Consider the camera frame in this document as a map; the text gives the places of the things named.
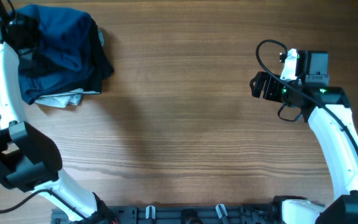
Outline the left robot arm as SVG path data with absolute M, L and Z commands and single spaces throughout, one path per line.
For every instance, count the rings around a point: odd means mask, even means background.
M 92 17 L 65 7 L 0 1 L 0 184 L 40 195 L 73 223 L 116 223 L 117 216 L 64 169 L 57 145 L 26 116 L 43 96 L 98 94 L 113 67 Z

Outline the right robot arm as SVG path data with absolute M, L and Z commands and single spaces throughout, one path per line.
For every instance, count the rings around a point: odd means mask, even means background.
M 333 202 L 319 206 L 303 197 L 276 196 L 270 223 L 358 223 L 358 135 L 350 102 L 341 87 L 329 86 L 328 53 L 291 49 L 280 54 L 280 75 L 258 72 L 252 96 L 299 108 L 315 134 L 334 190 Z

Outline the blue polo shirt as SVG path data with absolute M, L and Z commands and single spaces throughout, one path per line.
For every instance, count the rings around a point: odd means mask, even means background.
M 39 22 L 40 53 L 74 72 L 92 72 L 91 16 L 69 7 L 30 4 L 17 10 Z

